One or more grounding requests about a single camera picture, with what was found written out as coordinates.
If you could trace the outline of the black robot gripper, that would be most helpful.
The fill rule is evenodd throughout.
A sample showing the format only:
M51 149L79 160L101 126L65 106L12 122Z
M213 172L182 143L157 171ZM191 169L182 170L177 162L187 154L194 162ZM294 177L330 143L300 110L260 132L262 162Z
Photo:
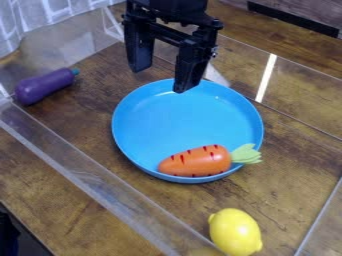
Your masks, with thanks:
M209 0L127 0L123 15L127 60L138 73L153 65L155 39L179 46L175 65L174 91L194 88L215 55L218 31L223 23L206 14ZM195 25L193 35L167 27L179 23Z

